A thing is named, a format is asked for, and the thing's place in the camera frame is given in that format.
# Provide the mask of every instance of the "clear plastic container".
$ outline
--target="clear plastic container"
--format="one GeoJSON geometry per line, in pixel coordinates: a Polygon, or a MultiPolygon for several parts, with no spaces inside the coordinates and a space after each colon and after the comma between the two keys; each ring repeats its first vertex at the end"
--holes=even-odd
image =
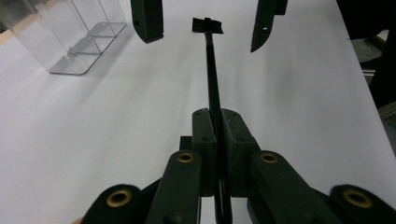
{"type": "Polygon", "coordinates": [[[0,0],[0,19],[52,74],[82,75],[126,25],[117,0],[0,0]]]}

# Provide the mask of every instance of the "bolt hole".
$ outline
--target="bolt hole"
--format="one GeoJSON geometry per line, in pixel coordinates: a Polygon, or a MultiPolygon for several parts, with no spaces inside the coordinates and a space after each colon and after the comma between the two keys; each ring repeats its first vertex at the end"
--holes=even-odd
{"type": "Polygon", "coordinates": [[[264,153],[261,155],[262,161],[265,161],[267,163],[275,163],[277,162],[277,157],[273,154],[270,153],[264,153]]]}
{"type": "Polygon", "coordinates": [[[183,153],[177,157],[177,160],[183,163],[189,163],[194,161],[194,157],[190,153],[183,153]]]}
{"type": "Polygon", "coordinates": [[[107,197],[107,205],[110,207],[121,207],[132,199],[132,193],[128,189],[119,189],[107,197]]]}
{"type": "Polygon", "coordinates": [[[370,208],[373,206],[373,202],[363,192],[346,189],[343,192],[343,196],[347,202],[352,203],[355,206],[361,208],[370,208]]]}
{"type": "Polygon", "coordinates": [[[268,27],[262,28],[262,33],[266,35],[268,33],[268,27]]]}

